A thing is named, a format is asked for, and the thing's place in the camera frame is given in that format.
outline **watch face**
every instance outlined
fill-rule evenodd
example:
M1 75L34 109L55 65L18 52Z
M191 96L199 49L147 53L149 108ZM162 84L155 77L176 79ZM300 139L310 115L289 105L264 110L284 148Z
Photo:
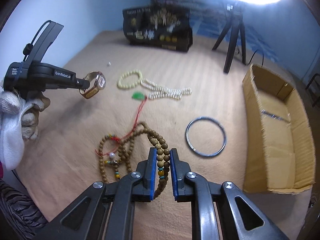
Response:
M99 89L104 89L104 87L106 86L106 79L102 74L98 75L97 82Z

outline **open cardboard box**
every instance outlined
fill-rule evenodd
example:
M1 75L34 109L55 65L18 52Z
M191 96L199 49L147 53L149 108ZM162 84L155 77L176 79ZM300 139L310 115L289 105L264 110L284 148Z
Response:
M297 90L258 65L250 67L243 89L248 123L244 191L296 194L310 189L315 147Z

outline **gloved hand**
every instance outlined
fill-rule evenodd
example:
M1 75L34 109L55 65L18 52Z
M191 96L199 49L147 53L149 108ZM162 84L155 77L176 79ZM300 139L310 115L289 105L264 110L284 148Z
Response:
M7 170L15 169L24 150L23 139L38 135L39 112L50 105L41 92L25 101L14 92L0 94L0 161Z

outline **silver bangle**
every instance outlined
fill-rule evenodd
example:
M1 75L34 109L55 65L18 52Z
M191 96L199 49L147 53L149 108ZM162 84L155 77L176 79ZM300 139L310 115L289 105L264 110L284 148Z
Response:
M223 145L222 145L221 149L218 150L217 152L212 153L212 154L205 154L205 153L202 153L202 152L199 152L198 150L196 150L196 149L192 146L192 144L190 143L189 135L188 135L188 133L189 133L189 128L191 127L191 125L193 125L195 122L197 122L197 121L199 121L199 120L208 120L208 121L211 121L211 122L215 123L216 125L218 125L218 126L220 127L220 130L222 131L222 134L223 134ZM187 140L187 142L188 142L191 150L193 150L196 154L199 154L199 155L204 156L204 157L214 157L214 156L219 155L219 154L223 151L224 147L226 146L226 144L227 144L227 135L226 135L226 132L225 132L222 124L219 123L217 120L215 120L215 119L213 119L213 118L211 118L211 117L207 117L207 116L200 116L200 117L197 117L196 119L192 120L192 121L188 124L187 129L186 129L186 140Z

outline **gold watch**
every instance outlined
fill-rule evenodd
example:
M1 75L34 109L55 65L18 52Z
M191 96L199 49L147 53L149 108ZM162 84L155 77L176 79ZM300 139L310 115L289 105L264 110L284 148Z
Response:
M88 80L89 82L95 80L93 87L84 90L79 89L80 94L85 99L92 98L96 93L98 93L100 90L103 90L106 86L106 78L100 71L90 72L83 79Z

